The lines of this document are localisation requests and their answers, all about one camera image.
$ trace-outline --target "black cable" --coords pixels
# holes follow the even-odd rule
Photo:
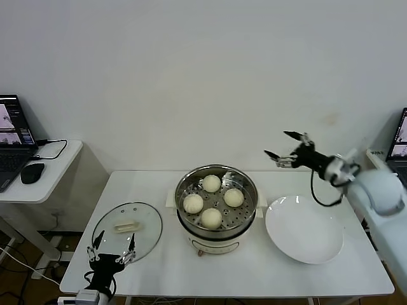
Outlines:
[[[66,139],[44,140],[44,142],[45,142],[45,144],[56,143],[56,142],[65,142],[65,144],[55,157],[41,157],[40,155],[37,155],[37,156],[31,157],[30,160],[54,160],[54,159],[57,159],[62,154],[62,151],[64,151],[66,145],[68,145],[68,141]]]
[[[1,245],[0,244],[0,247],[8,247],[8,248],[10,248],[10,249],[13,249],[14,251],[16,251],[18,254],[20,254],[23,258],[24,258],[24,260],[27,262],[27,259],[25,258],[25,256],[24,256],[24,254],[23,253],[21,253],[19,250],[17,250],[15,247],[12,247],[12,246],[9,246],[9,245]],[[5,270],[5,271],[9,271],[9,272],[16,272],[16,273],[26,273],[27,272],[27,270],[11,270],[11,269],[7,269],[6,267],[3,267],[2,265],[0,265],[0,268],[1,269],[3,269],[3,270]]]
[[[87,276],[88,275],[92,275],[92,274],[94,274],[95,273],[95,271],[88,271],[88,272],[86,272],[84,275],[83,275],[83,278],[88,282],[88,283],[90,283],[90,280],[87,278]]]
[[[113,292],[112,292],[112,297],[110,298],[110,300],[114,297],[114,295],[116,294],[116,289],[117,289],[117,284],[116,284],[116,279],[114,277],[112,277],[113,279]]]
[[[241,305],[246,305],[246,303],[243,302],[242,300],[239,300],[239,299],[233,299],[233,300],[238,301],[239,303],[241,303]]]
[[[330,204],[325,204],[322,203],[318,200],[318,198],[316,197],[315,193],[314,193],[314,171],[311,172],[311,194],[312,194],[312,198],[319,204],[322,205],[323,207],[333,207],[335,205],[339,205],[342,202],[342,198],[343,198],[343,194],[341,194],[341,196],[339,197],[338,200],[330,203]]]
[[[17,295],[17,294],[15,294],[14,292],[11,292],[11,291],[3,292],[2,294],[0,294],[0,297],[2,297],[2,296],[4,296],[4,295],[7,295],[7,294],[10,294],[12,297],[15,297],[15,298],[18,299],[18,301],[20,302],[20,296]]]
[[[23,257],[23,259],[24,259],[24,261],[25,261],[25,264],[28,265],[28,260],[27,260],[27,258],[25,257],[25,255],[24,255],[23,253],[21,253],[21,251],[17,250],[15,247],[12,247],[12,246],[9,246],[9,245],[0,245],[0,247],[2,247],[2,248],[3,248],[3,247],[8,247],[8,248],[13,249],[14,251],[16,251],[17,253],[19,253],[19,254]],[[22,287],[21,287],[21,290],[20,290],[20,295],[19,295],[19,297],[18,297],[18,303],[17,303],[18,305],[24,305],[24,304],[25,304],[23,295],[24,295],[24,290],[25,290],[25,288],[26,288],[26,286],[27,286],[29,277],[30,277],[30,272],[27,272],[26,275],[25,275],[24,283],[23,283],[23,285],[22,285]],[[12,296],[16,296],[13,292],[8,292],[8,293],[10,293],[10,295],[12,295]]]
[[[51,229],[49,229],[47,232],[41,234],[42,236],[47,235],[49,232],[51,232],[52,230],[55,230],[59,226],[58,215],[57,214],[51,214],[51,215],[55,217],[55,225]]]

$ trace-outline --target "table leg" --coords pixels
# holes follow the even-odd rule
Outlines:
[[[354,301],[357,301],[360,297],[337,297],[335,300],[326,302],[325,305],[349,305]]]
[[[14,238],[17,243],[22,243],[24,237],[20,235],[16,230],[14,230],[3,218],[0,217],[0,231],[10,238]]]
[[[1,204],[0,216],[49,258],[58,260],[60,257],[59,250],[37,232],[36,227],[17,207],[12,204]]]
[[[125,305],[131,305],[131,303],[132,303],[132,297],[126,297]]]

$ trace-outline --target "white wall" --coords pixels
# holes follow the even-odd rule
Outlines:
[[[400,0],[3,0],[0,92],[107,171],[273,168],[283,130],[364,147],[407,104]]]

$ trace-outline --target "power cord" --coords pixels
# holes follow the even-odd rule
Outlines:
[[[332,203],[330,203],[330,204],[325,204],[325,203],[322,203],[322,202],[320,202],[319,200],[318,200],[318,198],[316,197],[316,195],[315,195],[315,192],[314,192],[314,171],[312,171],[311,172],[311,195],[312,195],[312,198],[319,204],[319,205],[322,205],[323,207],[333,207],[333,206],[335,206],[335,205],[339,205],[341,202],[342,202],[342,199],[343,199],[343,193],[341,193],[341,195],[340,195],[340,197],[339,197],[339,199],[337,199],[336,201],[334,201],[334,202],[332,202]]]
[[[21,253],[19,250],[17,250],[16,248],[14,248],[14,247],[12,247],[12,246],[9,246],[9,245],[2,245],[2,246],[3,246],[3,247],[9,247],[9,248],[14,249],[14,251],[16,251],[18,254],[20,254],[20,255],[23,257],[24,261],[28,264],[27,258],[26,258],[25,255],[24,255],[23,253]],[[14,292],[11,292],[11,291],[7,291],[7,292],[2,293],[2,294],[0,295],[0,297],[2,297],[2,296],[4,296],[4,295],[7,295],[7,294],[10,294],[10,295],[12,295],[13,297],[15,297],[16,299],[18,299],[18,305],[24,305],[24,304],[25,304],[25,301],[24,301],[24,298],[23,298],[23,294],[24,294],[25,287],[27,286],[27,282],[28,282],[28,280],[29,280],[29,276],[30,276],[30,274],[27,272],[27,274],[26,274],[26,276],[25,276],[24,283],[23,283],[23,285],[22,285],[22,287],[21,287],[21,290],[20,290],[20,295],[17,295],[17,294],[15,294]]]
[[[36,141],[38,146],[44,146],[45,144],[49,143],[56,143],[56,142],[64,142],[64,146],[62,146],[62,149],[58,152],[58,154],[54,157],[41,157],[40,155],[31,157],[30,160],[54,160],[57,159],[61,154],[62,151],[64,151],[66,145],[68,145],[68,141],[66,139],[61,139],[61,140],[38,140]]]
[[[41,234],[42,236],[47,235],[49,232],[51,232],[52,230],[55,230],[59,226],[58,214],[57,213],[52,213],[51,215],[55,217],[55,225],[51,229],[49,229],[47,232]]]
[[[54,281],[50,278],[47,278],[45,275],[41,274],[40,272],[38,272],[37,270],[35,270],[34,268],[28,266],[28,264],[24,264],[23,262],[20,262],[18,259],[16,259],[14,256],[12,256],[11,254],[9,254],[5,249],[3,249],[2,247],[0,247],[0,250],[3,251],[7,256],[10,256],[14,261],[20,263],[21,265],[33,270],[35,273],[37,273],[38,275],[42,276],[43,278],[46,278],[48,281],[52,281],[53,283],[57,284],[59,286],[59,283],[57,281]]]

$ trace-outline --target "laptop screen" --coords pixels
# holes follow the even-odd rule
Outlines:
[[[0,147],[36,147],[16,95],[0,95]]]
[[[407,108],[403,109],[387,159],[407,160]]]

